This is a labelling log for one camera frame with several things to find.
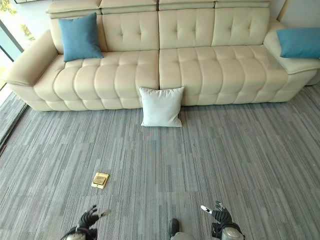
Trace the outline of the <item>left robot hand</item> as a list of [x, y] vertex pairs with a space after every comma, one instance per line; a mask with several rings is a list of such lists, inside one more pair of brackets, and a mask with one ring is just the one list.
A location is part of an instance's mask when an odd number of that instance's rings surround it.
[[97, 214], [98, 210], [97, 205], [94, 204], [89, 210], [85, 211], [80, 217], [77, 227], [89, 229], [90, 226], [94, 225], [99, 219], [106, 217], [107, 214], [111, 212], [110, 209], [103, 211], [102, 213]]

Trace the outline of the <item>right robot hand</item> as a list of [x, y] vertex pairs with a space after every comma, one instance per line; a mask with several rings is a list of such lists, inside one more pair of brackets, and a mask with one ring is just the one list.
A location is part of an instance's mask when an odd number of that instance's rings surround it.
[[215, 201], [215, 209], [210, 209], [204, 205], [201, 205], [200, 208], [206, 213], [210, 214], [215, 220], [217, 220], [222, 225], [233, 223], [231, 214], [224, 206], [224, 204], [219, 200]]

